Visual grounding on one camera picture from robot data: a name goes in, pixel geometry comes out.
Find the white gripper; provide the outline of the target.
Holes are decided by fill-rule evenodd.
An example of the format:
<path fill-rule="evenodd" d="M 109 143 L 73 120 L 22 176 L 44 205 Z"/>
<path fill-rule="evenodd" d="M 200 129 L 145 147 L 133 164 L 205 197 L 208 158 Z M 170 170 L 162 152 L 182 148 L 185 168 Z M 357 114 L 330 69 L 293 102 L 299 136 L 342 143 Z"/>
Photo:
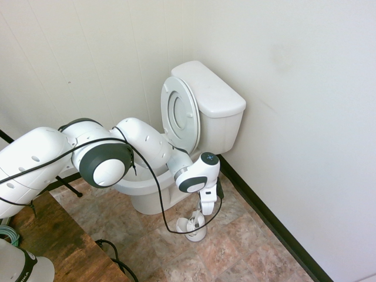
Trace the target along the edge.
<path fill-rule="evenodd" d="M 217 201 L 217 185 L 201 189 L 199 195 L 202 214 L 204 216 L 211 215 L 214 210 L 214 204 Z"/>

